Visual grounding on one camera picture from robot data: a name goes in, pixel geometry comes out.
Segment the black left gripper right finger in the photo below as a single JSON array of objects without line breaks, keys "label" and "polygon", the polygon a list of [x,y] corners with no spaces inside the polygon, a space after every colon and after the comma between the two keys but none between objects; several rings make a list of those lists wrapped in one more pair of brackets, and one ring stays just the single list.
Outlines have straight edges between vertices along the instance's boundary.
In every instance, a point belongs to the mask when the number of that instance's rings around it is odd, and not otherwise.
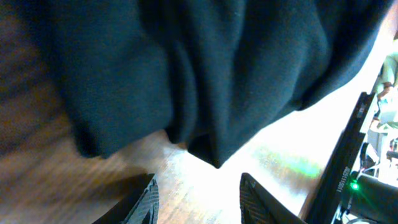
[{"label": "black left gripper right finger", "polygon": [[248,173],[241,175],[239,202],[242,224],[306,224]]}]

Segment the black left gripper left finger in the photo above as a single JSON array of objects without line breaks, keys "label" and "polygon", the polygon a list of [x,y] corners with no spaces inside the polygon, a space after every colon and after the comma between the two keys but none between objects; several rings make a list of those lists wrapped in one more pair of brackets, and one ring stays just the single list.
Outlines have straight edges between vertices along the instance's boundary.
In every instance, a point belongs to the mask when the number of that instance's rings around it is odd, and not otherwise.
[{"label": "black left gripper left finger", "polygon": [[156,224],[159,186],[155,174],[139,174],[109,184],[108,190],[126,195],[93,224]]}]

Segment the black leggings red waistband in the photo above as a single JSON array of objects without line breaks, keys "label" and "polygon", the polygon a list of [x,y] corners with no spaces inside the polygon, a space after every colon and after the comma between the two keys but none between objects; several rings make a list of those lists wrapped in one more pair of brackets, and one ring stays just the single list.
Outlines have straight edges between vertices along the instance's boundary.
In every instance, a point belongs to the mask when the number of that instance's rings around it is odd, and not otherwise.
[{"label": "black leggings red waistband", "polygon": [[361,69],[391,1],[14,1],[85,157],[163,129],[221,167]]}]

